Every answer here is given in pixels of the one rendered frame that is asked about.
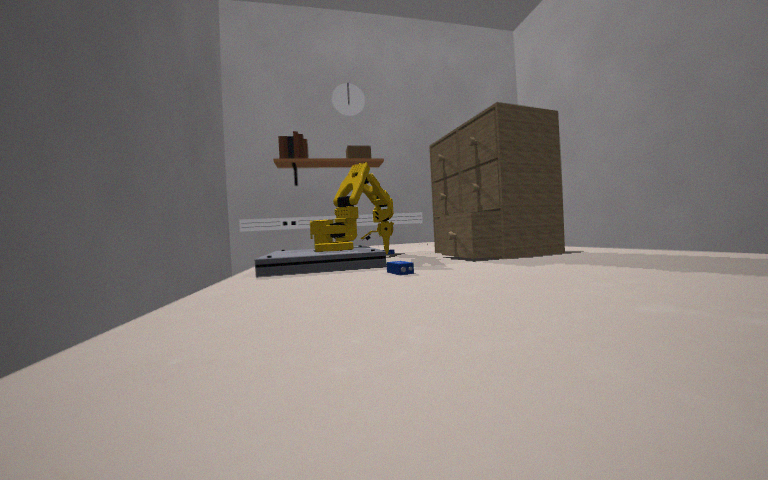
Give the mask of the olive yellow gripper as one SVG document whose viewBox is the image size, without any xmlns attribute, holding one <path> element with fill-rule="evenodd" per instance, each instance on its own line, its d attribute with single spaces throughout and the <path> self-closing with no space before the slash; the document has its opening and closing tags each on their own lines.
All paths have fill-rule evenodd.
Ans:
<svg viewBox="0 0 768 480">
<path fill-rule="evenodd" d="M 382 223 L 384 223 L 384 224 L 382 224 Z M 387 224 L 387 223 L 390 223 L 390 224 Z M 381 223 L 378 223 L 377 232 L 379 233 L 379 236 L 382 236 L 382 238 L 383 238 L 384 250 L 386 251 L 386 254 L 388 254 L 388 252 L 389 252 L 389 239 L 390 239 L 390 236 L 392 236 L 392 233 L 393 233 L 393 225 L 394 225 L 394 223 L 389 222 L 389 221 L 384 221 L 384 222 L 381 221 Z M 368 233 L 366 235 L 364 235 L 361 238 L 361 240 L 362 239 L 364 240 L 365 239 L 364 237 L 366 237 L 367 235 L 368 235 Z M 366 239 L 369 240 L 370 236 L 368 235 L 366 237 Z"/>
</svg>

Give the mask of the brown wooden chest of drawers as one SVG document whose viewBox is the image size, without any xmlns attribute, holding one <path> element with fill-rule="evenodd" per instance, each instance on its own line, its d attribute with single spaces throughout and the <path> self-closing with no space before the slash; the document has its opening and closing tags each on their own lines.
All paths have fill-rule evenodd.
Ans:
<svg viewBox="0 0 768 480">
<path fill-rule="evenodd" d="M 498 154 L 460 169 L 459 131 L 492 110 L 496 114 Z M 431 149 L 455 133 L 458 170 L 433 180 Z M 429 150 L 435 253 L 442 253 L 436 251 L 436 219 L 480 211 L 501 211 L 503 256 L 486 258 L 512 259 L 565 253 L 558 111 L 496 102 L 431 144 Z M 462 211 L 462 173 L 496 160 L 500 205 Z M 434 216 L 434 183 L 458 174 L 460 212 Z"/>
</svg>

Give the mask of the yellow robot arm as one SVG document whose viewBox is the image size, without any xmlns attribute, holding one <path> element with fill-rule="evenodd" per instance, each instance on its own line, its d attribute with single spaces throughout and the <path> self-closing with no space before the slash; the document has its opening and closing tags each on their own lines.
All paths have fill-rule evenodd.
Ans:
<svg viewBox="0 0 768 480">
<path fill-rule="evenodd" d="M 370 167 L 367 163 L 352 165 L 333 200 L 334 205 L 338 207 L 335 209 L 336 219 L 312 221 L 312 235 L 316 236 L 316 252 L 353 249 L 353 242 L 349 241 L 354 241 L 357 237 L 356 218 L 358 218 L 358 207 L 354 205 L 357 205 L 362 192 L 375 205 L 373 223 L 387 221 L 393 216 L 392 198 L 386 190 L 382 189 L 375 176 L 368 174 L 369 171 Z M 368 183 L 372 186 L 367 185 Z M 352 190 L 351 196 L 347 196 Z M 381 207 L 387 207 L 387 209 L 381 210 Z M 333 242 L 333 237 L 336 242 Z"/>
</svg>

